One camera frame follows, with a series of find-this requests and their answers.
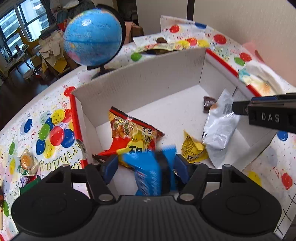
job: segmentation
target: blue globe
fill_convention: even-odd
[[[102,9],[77,15],[64,33],[67,54],[76,63],[97,66],[110,61],[122,42],[122,28],[117,18]]]

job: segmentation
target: barcode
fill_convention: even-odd
[[[232,112],[231,104],[226,104],[224,106],[223,114],[230,114]]]

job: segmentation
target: blue snack package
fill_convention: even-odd
[[[174,158],[176,147],[161,151],[124,154],[123,161],[134,168],[136,196],[160,196],[176,190]]]

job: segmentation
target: small table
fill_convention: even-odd
[[[5,69],[3,69],[3,74],[6,78],[8,77],[9,72],[11,70],[13,70],[14,68],[16,68],[17,71],[20,73],[20,71],[18,69],[19,62],[26,63],[26,65],[31,69],[31,66],[25,60],[27,48],[28,48],[28,46],[25,49],[23,49],[22,53],[15,59],[15,61],[11,61],[10,63],[7,64]]]

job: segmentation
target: floor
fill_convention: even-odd
[[[30,60],[27,63],[34,68]],[[45,90],[49,85],[56,81],[52,78],[45,83],[42,78],[28,82],[22,75],[29,70],[25,63],[18,66],[21,74],[14,69],[9,77],[0,86],[0,130],[10,121],[10,119],[23,108],[30,100]]]

